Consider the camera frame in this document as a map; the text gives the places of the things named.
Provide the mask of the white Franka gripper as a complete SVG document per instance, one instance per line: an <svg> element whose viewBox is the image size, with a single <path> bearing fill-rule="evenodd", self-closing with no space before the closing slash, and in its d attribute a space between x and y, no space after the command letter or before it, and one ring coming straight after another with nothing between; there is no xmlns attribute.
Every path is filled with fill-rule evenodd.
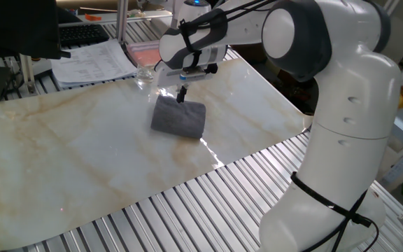
<svg viewBox="0 0 403 252"><path fill-rule="evenodd" d="M170 69L164 62L159 62L155 65L155 83L161 88L182 85L176 97L176 101L181 103L185 101L187 93L185 84L210 79L217 72L217 64L196 66L195 68Z"/></svg>

